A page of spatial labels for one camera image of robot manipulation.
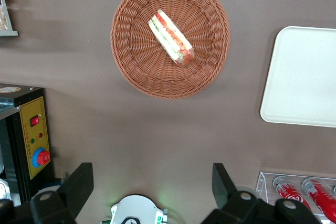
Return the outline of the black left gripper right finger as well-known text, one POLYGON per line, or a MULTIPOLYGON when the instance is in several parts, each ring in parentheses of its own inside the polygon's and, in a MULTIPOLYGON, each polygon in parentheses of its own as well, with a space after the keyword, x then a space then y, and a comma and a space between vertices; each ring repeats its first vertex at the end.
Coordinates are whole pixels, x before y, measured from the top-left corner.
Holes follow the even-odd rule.
POLYGON ((224 165, 214 163, 212 192, 217 208, 203 221, 207 223, 263 223, 257 216, 259 201, 246 190, 238 190, 224 165))

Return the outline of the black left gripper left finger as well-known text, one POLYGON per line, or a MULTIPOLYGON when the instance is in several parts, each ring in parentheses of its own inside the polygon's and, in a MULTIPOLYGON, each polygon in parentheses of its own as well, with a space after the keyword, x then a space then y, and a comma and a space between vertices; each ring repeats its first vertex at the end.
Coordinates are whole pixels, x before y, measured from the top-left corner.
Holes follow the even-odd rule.
POLYGON ((34 223, 76 223, 93 192, 93 166, 82 163, 57 190, 37 194, 30 202, 34 223))

